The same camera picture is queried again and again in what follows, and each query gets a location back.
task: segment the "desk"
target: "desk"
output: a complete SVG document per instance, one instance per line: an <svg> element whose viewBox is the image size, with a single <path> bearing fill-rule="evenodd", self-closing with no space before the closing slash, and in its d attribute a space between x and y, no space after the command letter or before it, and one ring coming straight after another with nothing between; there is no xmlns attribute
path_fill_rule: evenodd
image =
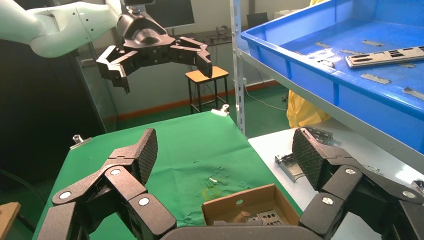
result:
<svg viewBox="0 0 424 240"><path fill-rule="evenodd" d="M155 128L157 161L146 185L181 226L204 225L202 203L246 189L275 183L298 213L301 209L269 171L229 116L211 112L179 117L97 136L69 151L49 199L97 171L112 151L136 143L146 128ZM217 181L211 187L209 178ZM37 238L49 201L33 239ZM91 240L133 240L119 217L107 217Z"/></svg>
<svg viewBox="0 0 424 240"><path fill-rule="evenodd" d="M312 126L333 133L333 146L345 149L363 165L380 169L380 173L392 181L411 187L411 182L413 180L424 179L424 175L382 150L374 143L353 132L335 119ZM318 192L312 188L306 177L301 177L296 183L293 183L274 162L274 157L276 155L284 156L292 153L293 134L295 130L296 129L293 128L279 131L254 137L248 141L299 207L305 210L312 198ZM348 213L333 239L380 240L381 238L380 235L374 232L360 217Z"/></svg>

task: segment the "robotic arm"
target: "robotic arm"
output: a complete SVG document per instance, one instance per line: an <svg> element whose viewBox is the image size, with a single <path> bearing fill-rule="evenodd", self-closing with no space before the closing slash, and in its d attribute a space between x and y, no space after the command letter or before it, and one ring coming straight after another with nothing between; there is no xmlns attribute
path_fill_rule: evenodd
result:
<svg viewBox="0 0 424 240"><path fill-rule="evenodd" d="M170 37L141 6L154 0L106 0L105 5L74 2L24 10L13 0L0 2L0 39L19 42L45 58L67 54L116 27L123 49L110 46L97 60L100 74L129 93L127 76L141 67L176 62L197 66L212 77L207 45Z"/></svg>

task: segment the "wooden surface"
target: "wooden surface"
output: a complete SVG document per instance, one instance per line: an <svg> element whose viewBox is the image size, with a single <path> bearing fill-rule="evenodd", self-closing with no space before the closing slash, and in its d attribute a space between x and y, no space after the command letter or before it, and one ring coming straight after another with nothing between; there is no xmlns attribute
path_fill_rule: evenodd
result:
<svg viewBox="0 0 424 240"><path fill-rule="evenodd" d="M19 202L0 205L0 240L6 239L20 208Z"/></svg>
<svg viewBox="0 0 424 240"><path fill-rule="evenodd" d="M212 67L212 77L209 78L205 75L203 75L203 73L201 73L199 70L196 71L191 71L191 72L187 72L185 74L185 76L187 76L187 78L189 78L190 80L192 80L195 83L202 83L202 82L208 82L208 81L212 81L215 79L221 79L224 77L227 77L229 74L227 71L217 67L217 66L213 66Z"/></svg>

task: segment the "brown cardboard box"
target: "brown cardboard box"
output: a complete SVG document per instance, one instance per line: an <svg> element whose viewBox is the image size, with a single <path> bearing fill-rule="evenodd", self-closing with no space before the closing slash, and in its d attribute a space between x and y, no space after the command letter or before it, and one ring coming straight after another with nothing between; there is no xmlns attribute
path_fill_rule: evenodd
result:
<svg viewBox="0 0 424 240"><path fill-rule="evenodd" d="M246 218L270 210L275 210L284 224L299 223L298 213L274 184L207 201L201 210L207 226L213 226L214 221L246 223Z"/></svg>

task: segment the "green table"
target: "green table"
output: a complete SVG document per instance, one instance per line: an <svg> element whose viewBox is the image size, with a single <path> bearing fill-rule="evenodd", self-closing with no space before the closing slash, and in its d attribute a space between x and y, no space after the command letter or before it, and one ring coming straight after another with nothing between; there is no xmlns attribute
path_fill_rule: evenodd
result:
<svg viewBox="0 0 424 240"><path fill-rule="evenodd" d="M202 203L247 189L276 184L300 214L302 211L242 135L233 120L211 112L179 117L94 137L70 150L49 199L61 189L97 171L116 148L136 143L146 128L156 129L159 150L146 185L181 226L204 225ZM41 215L37 238L47 209ZM113 214L90 235L91 240L132 240Z"/></svg>

